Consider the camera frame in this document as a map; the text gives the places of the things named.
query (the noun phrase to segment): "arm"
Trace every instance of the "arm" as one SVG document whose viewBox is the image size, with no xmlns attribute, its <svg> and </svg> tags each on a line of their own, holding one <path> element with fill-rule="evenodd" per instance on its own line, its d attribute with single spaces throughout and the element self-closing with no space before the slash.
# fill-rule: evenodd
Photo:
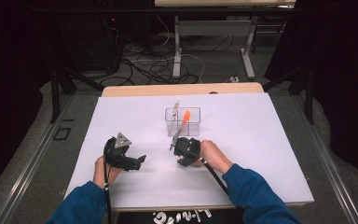
<svg viewBox="0 0 358 224">
<path fill-rule="evenodd" d="M 107 165 L 106 170 L 109 172 L 109 185 L 112 185 L 122 169 Z M 95 162 L 92 182 L 89 181 L 82 187 L 75 188 L 47 223 L 101 223 L 106 210 L 103 184 L 103 157 L 100 157 Z"/>
<path fill-rule="evenodd" d="M 212 141 L 202 141 L 200 155 L 223 174 L 228 197 L 245 208 L 244 223 L 300 223 L 258 173 L 233 164 Z"/>
</svg>

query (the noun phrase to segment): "white desk top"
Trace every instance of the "white desk top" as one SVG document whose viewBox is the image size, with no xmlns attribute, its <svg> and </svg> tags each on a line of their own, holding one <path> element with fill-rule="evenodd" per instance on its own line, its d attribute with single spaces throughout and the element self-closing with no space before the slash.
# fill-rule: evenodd
<svg viewBox="0 0 358 224">
<path fill-rule="evenodd" d="M 296 0 L 156 0 L 156 7 L 245 7 L 293 5 Z"/>
<path fill-rule="evenodd" d="M 165 108 L 200 107 L 200 136 L 212 139 L 232 161 L 266 178 L 288 204 L 313 197 L 266 93 L 101 97 L 66 194 L 92 179 L 94 162 L 111 137 L 132 141 L 128 157 L 147 155 L 140 171 L 122 172 L 110 189 L 115 211 L 232 207 L 209 171 L 183 167 L 169 151 Z"/>
</svg>

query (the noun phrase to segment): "blue sleeve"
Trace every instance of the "blue sleeve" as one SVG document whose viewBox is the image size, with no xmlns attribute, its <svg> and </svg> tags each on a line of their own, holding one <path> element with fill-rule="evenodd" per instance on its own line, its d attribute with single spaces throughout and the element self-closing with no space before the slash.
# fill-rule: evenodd
<svg viewBox="0 0 358 224">
<path fill-rule="evenodd" d="M 223 175 L 231 202 L 245 208 L 243 223 L 300 223 L 263 176 L 234 164 Z"/>
<path fill-rule="evenodd" d="M 105 208 L 106 200 L 103 189 L 89 181 L 82 187 L 75 188 L 63 200 L 47 223 L 101 224 Z"/>
</svg>

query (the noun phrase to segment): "triangular metal plate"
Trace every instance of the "triangular metal plate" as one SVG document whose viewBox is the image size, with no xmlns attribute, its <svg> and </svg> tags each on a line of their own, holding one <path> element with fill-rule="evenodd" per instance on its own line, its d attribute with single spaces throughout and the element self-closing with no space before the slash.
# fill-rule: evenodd
<svg viewBox="0 0 358 224">
<path fill-rule="evenodd" d="M 132 142 L 122 133 L 117 134 L 115 148 L 125 147 L 131 145 Z"/>
</svg>

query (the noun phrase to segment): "white table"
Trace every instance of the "white table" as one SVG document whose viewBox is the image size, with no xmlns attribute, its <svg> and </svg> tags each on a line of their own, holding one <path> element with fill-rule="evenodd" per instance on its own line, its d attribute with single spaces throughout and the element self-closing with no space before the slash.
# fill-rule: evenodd
<svg viewBox="0 0 358 224">
<path fill-rule="evenodd" d="M 204 94 L 210 91 L 219 93 Z M 164 112 L 178 100 L 180 106 L 201 109 L 197 139 L 212 139 L 234 162 L 260 173 L 285 203 L 314 201 L 274 106 L 255 83 L 106 89 L 66 194 L 92 179 L 105 142 L 122 132 L 132 141 L 127 156 L 147 157 L 139 171 L 123 172 L 110 188 L 115 212 L 232 208 L 206 168 L 180 166 L 168 150 L 172 138 L 167 135 Z"/>
<path fill-rule="evenodd" d="M 156 7 L 261 7 L 293 5 L 296 0 L 156 0 Z M 241 57 L 245 66 L 246 75 L 255 78 L 249 52 L 255 34 L 257 17 L 250 21 L 180 21 L 175 17 L 175 59 L 173 77 L 180 76 L 180 62 L 182 49 L 180 48 L 181 35 L 232 35 L 244 36 L 244 49 Z"/>
</svg>

